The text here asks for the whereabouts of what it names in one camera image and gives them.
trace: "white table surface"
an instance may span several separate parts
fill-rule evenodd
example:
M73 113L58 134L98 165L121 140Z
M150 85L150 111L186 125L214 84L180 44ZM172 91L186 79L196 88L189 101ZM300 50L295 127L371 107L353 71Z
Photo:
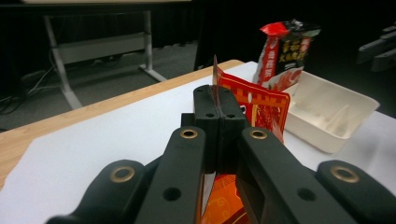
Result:
M245 63L227 73L252 80L257 64ZM0 223L42 224L70 214L86 188L108 164L133 160L147 164L163 154L181 113L192 113L192 91L211 84L201 78L181 87L127 105L44 135L32 142L0 191ZM324 153L292 133L286 147L306 167L322 161L357 165L396 195L396 119L378 112L368 118L344 148Z

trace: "table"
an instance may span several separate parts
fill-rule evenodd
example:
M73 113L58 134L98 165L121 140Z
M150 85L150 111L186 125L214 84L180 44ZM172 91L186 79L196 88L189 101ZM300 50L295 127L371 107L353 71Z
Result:
M252 80L257 64L232 60L219 67ZM146 165L157 159L180 127L181 113L193 111L192 90L211 84L211 74L209 67L0 134L0 219L43 223L69 214L109 163ZM322 161L346 161L396 195L395 132L396 119L375 111L337 153L324 153L288 131L284 142L309 169L317 170Z
M221 63L219 66L223 69L228 69L240 64L242 64L242 62L231 60L226 63ZM137 91L128 92L96 104L87 105L49 119L43 119L5 133L0 133L0 188L4 186L7 175L18 163L30 143L37 137L55 132L85 119L105 114L106 112L122 106L132 104L152 95L210 75L212 75L211 68L205 68Z
M53 33L50 16L44 16L44 23L49 36L49 44L55 60L56 71L61 79L61 90L72 109L80 108L82 107L82 104L70 87L66 69L64 67L66 63L76 63L104 56L126 53L128 51L144 49L145 64L141 64L139 68L158 81L166 80L165 77L158 74L152 68L151 12L144 11L143 15L145 27L144 32L61 45L57 43L55 34Z

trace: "white plastic tray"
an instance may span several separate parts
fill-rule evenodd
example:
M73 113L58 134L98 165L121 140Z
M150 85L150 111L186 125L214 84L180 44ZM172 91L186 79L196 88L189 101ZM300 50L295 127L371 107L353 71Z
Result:
M307 72L284 91L291 98L285 129L328 153L339 151L379 107L368 96Z

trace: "brass insert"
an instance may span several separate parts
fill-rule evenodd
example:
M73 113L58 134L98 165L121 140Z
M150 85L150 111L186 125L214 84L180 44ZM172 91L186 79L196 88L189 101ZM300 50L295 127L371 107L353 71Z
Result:
M114 183L123 183L134 177L134 168L131 166L120 166L115 168L110 175L110 180Z
M353 184L359 181L359 176L353 170L344 166L333 166L331 172L337 179L347 183Z
M180 136L182 136L184 138L194 138L194 137L198 136L198 132L193 129L186 129L186 130L181 131Z
M250 132L250 136L257 139L264 139L267 137L267 133L263 131L253 130Z

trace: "snack bag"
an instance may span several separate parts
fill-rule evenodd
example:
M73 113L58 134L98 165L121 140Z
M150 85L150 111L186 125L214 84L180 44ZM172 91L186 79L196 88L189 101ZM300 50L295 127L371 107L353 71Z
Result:
M253 127L270 130L283 142L283 130L288 114L290 96L271 91L217 68L218 85L233 92L236 101ZM235 175L218 175L201 224L248 224L248 215L235 185Z
M233 92L252 127L271 131L283 143L290 96L271 91L242 78L224 73L218 68L218 84Z
M264 25L267 39L258 61L254 81L274 91L283 91L295 84L304 69L304 61L318 25L297 20Z
M215 178L201 224L248 224L248 215L238 195L235 175Z

